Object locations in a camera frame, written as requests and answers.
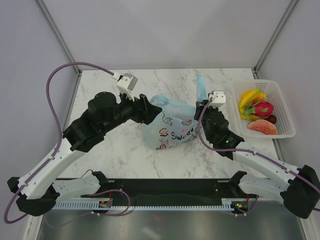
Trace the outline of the yellow fake banana bunch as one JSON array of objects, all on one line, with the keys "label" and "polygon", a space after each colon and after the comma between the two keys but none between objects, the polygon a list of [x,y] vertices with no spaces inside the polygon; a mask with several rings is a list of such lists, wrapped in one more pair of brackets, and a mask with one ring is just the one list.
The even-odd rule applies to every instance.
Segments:
[{"label": "yellow fake banana bunch", "polygon": [[238,103],[238,110],[240,117],[246,120],[258,120],[259,118],[255,115],[244,115],[246,107],[252,102],[262,100],[264,98],[263,93],[259,89],[249,90],[246,92],[246,95],[242,95]]}]

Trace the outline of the light blue plastic bag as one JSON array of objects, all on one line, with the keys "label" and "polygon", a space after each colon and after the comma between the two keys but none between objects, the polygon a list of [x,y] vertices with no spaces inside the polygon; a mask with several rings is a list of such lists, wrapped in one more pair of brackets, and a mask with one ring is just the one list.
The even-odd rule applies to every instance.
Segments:
[{"label": "light blue plastic bag", "polygon": [[142,128],[143,141],[150,149],[165,150],[197,138],[195,104],[190,105],[162,94],[153,96],[149,102],[162,109],[152,123]]}]

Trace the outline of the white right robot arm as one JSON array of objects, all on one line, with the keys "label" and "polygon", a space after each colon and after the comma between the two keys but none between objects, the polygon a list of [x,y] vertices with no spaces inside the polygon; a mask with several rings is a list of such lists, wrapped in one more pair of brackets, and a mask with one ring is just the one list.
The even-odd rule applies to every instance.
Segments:
[{"label": "white right robot arm", "polygon": [[277,201],[301,219],[307,219],[320,201],[320,180],[308,166],[297,167],[272,158],[229,130],[223,113],[211,106],[212,100],[196,102],[194,119],[197,121],[201,143],[232,161],[244,164],[264,177],[237,172],[228,185],[229,193],[241,197],[244,193]]}]

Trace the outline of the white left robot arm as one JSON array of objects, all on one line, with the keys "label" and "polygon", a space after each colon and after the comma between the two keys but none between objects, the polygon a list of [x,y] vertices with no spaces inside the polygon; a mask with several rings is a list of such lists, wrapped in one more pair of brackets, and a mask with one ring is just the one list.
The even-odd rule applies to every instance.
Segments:
[{"label": "white left robot arm", "polygon": [[15,193],[18,209],[37,217],[50,211],[57,203],[78,197],[105,197],[109,181],[101,171],[87,177],[59,180],[58,176],[74,161],[104,140],[106,133],[128,120],[150,124],[162,109],[152,105],[144,94],[129,99],[120,95],[120,102],[110,92],[100,92],[87,104],[81,117],[74,120],[62,138],[33,170],[23,177],[11,177],[7,184]]}]

